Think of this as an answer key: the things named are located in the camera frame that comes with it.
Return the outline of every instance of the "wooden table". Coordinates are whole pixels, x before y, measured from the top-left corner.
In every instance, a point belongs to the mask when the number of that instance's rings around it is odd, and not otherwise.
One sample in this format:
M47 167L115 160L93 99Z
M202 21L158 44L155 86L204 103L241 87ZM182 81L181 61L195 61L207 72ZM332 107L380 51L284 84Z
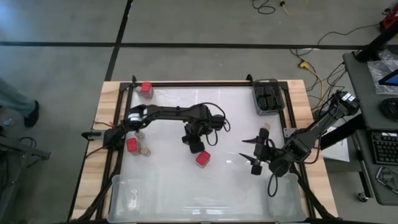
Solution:
M310 103L308 102L307 93L305 91L305 85L303 80L285 80L289 85L290 99L292 101L294 116L298 128L306 128L313 122ZM113 120L116 100L118 97L120 82L104 82L99 98L98 109L95 116L95 121L109 123ZM121 111L124 111L126 98L123 98ZM286 117L286 123L290 124L289 116ZM108 129L103 124L94 124L93 129ZM101 140L92 141L88 145L87 153L102 146ZM83 173L81 175L78 193L76 197L75 206L73 209L72 219L78 218L82 215L86 208L90 206L91 202L97 196L101 188L101 181L103 177L104 165L106 160L106 150L100 150L92 154L86 159ZM313 149L310 157L307 161L313 161L316 156L316 150ZM334 216L338 216L335 201L331 191L328 174L326 172L325 162L323 160L322 153L320 153L319 159L315 164L306 165L308 174L308 181L313 193L317 196L319 201L325 206L325 208ZM307 208L305 202L305 196L302 196L302 207ZM105 198L104 204L104 217L108 214L110 204L110 192L108 192Z

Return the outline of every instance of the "keyboard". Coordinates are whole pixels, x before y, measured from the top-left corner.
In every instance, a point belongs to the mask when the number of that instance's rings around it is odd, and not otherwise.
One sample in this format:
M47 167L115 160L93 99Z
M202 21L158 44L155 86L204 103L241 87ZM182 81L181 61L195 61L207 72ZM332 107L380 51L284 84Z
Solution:
M369 135L373 145L374 163L398 166L398 137L374 131L370 131Z

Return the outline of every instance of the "plastic bag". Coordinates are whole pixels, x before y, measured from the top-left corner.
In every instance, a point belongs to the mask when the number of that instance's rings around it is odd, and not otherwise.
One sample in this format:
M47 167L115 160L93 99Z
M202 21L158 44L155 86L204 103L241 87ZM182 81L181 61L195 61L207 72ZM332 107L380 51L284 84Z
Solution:
M376 94L398 95L398 86L380 85L379 80L398 69L398 60L381 60L368 62L369 71L373 77Z

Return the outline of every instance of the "person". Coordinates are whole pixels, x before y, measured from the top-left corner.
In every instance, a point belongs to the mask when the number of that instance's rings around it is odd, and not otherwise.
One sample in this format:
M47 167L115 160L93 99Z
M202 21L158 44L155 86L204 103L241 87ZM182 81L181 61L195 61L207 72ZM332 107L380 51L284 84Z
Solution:
M39 102L33 100L0 78L0 106L19 112L24 125L33 127L39 119Z

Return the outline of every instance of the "table leg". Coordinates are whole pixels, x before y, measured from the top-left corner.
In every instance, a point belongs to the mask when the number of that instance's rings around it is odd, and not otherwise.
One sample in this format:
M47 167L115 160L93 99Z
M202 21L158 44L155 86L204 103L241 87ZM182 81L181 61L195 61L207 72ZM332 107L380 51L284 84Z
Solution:
M364 129L365 124L362 114L355 116L345 124L336 128L334 131L322 136L321 138L321 150L324 150L337 142L350 137L358 129Z

